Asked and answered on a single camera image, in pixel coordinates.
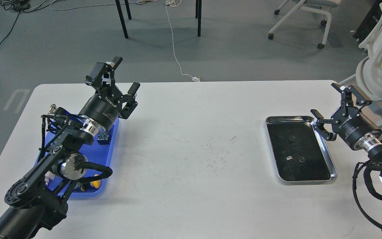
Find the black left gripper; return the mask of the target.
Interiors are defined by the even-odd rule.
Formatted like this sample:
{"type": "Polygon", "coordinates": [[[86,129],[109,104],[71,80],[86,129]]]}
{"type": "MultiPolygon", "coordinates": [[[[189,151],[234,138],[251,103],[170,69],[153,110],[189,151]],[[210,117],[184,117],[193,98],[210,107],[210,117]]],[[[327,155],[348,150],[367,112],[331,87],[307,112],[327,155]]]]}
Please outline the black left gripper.
{"type": "Polygon", "coordinates": [[[105,62],[102,75],[103,88],[89,98],[78,114],[81,118],[93,119],[105,130],[111,129],[116,118],[128,119],[138,106],[136,92],[140,83],[133,83],[127,94],[122,94],[117,87],[110,88],[115,86],[115,70],[122,61],[121,56],[116,56],[112,61],[105,62]]]}

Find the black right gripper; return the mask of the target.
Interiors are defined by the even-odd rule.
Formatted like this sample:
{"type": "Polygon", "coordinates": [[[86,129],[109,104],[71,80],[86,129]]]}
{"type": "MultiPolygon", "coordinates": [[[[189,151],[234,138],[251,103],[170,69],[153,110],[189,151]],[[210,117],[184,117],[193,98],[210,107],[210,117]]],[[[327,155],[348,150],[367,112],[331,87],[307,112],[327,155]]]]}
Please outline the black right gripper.
{"type": "Polygon", "coordinates": [[[339,136],[353,151],[362,147],[358,141],[367,133],[378,138],[382,130],[369,118],[362,114],[362,108],[372,103],[372,100],[357,86],[340,86],[332,83],[331,86],[341,94],[341,104],[331,119],[325,119],[316,109],[310,112],[316,118],[314,130],[326,141],[335,141],[339,136]],[[331,124],[333,132],[325,129],[325,124],[331,124]]]}

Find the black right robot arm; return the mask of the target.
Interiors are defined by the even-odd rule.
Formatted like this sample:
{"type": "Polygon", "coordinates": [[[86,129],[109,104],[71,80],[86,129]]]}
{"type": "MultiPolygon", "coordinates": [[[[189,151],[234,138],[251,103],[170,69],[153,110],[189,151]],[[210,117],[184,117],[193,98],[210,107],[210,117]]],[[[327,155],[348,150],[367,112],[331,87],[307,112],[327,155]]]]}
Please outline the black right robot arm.
{"type": "Polygon", "coordinates": [[[366,162],[358,162],[352,176],[352,193],[360,212],[374,226],[381,229],[382,224],[370,217],[362,208],[357,196],[357,178],[363,172],[363,179],[368,192],[382,201],[382,142],[381,129],[362,113],[362,108],[372,101],[356,86],[332,87],[341,94],[341,104],[330,119],[326,119],[318,110],[312,109],[315,116],[314,130],[327,141],[335,141],[339,136],[353,151],[364,150],[366,162]]]}

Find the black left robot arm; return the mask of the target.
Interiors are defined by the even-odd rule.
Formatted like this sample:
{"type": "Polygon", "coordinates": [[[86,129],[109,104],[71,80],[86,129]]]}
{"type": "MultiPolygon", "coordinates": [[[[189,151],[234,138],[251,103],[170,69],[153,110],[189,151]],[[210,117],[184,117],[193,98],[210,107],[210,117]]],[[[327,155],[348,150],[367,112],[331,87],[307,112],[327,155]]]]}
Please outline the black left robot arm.
{"type": "Polygon", "coordinates": [[[127,119],[137,107],[139,83],[126,94],[115,84],[122,62],[98,62],[86,76],[94,88],[81,111],[73,115],[51,106],[41,119],[41,148],[37,163],[6,192],[8,210],[0,217],[0,239],[31,239],[38,230],[51,230],[66,218],[68,199],[77,185],[94,184],[112,175],[109,166],[89,161],[80,149],[109,138],[117,119],[127,119]]]}

